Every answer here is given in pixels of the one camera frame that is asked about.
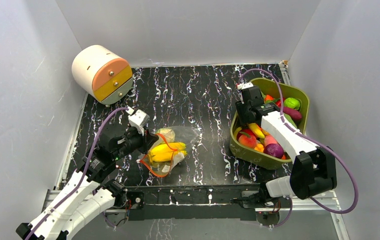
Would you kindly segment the clear zip bag orange zipper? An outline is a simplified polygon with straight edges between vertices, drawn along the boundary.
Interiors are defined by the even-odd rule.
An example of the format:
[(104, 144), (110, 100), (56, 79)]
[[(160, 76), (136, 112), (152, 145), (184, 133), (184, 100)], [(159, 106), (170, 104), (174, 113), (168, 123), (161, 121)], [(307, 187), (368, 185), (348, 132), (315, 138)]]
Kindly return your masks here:
[(200, 131), (189, 126), (169, 126), (155, 132), (158, 140), (147, 153), (140, 155), (137, 163), (153, 175), (164, 178), (192, 151)]

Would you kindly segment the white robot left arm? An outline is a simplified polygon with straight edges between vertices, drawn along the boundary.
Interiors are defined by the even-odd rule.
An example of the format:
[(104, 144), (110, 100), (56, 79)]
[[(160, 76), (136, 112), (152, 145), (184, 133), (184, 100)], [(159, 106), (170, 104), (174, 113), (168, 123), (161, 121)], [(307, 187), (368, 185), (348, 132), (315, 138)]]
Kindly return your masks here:
[(116, 162), (135, 152), (148, 153), (159, 140), (146, 127), (131, 126), (123, 135), (98, 133), (94, 146), (49, 206), (16, 233), (23, 240), (69, 240), (94, 217), (110, 207), (127, 202), (126, 187), (105, 179), (116, 169)]

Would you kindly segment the yellow toy banana bunch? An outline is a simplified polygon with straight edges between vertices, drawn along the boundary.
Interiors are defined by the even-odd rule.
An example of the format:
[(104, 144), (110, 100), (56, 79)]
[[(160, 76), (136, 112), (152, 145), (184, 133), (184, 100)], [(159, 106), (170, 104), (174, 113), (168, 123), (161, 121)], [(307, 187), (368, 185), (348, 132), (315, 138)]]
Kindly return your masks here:
[(183, 142), (170, 142), (160, 144), (148, 152), (149, 162), (161, 163), (171, 161), (177, 154), (187, 155), (186, 144)]

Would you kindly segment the green toy cabbage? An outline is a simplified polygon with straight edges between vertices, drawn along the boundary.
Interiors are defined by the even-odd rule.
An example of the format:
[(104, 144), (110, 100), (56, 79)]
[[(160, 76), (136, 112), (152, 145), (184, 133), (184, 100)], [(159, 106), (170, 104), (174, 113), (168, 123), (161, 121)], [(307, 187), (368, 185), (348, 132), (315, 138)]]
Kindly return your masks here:
[(171, 128), (160, 128), (156, 131), (157, 134), (162, 134), (168, 143), (175, 142), (175, 131)]

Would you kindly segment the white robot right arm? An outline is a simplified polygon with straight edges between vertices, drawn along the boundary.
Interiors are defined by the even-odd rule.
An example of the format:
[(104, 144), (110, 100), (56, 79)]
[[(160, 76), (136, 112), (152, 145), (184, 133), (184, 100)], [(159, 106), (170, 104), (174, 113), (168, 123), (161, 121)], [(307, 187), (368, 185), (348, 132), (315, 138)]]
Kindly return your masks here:
[(239, 84), (242, 98), (236, 110), (242, 124), (257, 123), (270, 133), (293, 163), (290, 176), (264, 183), (259, 200), (272, 207), (280, 197), (297, 196), (304, 200), (333, 190), (337, 186), (336, 160), (329, 150), (301, 136), (273, 102), (265, 103), (258, 86)]

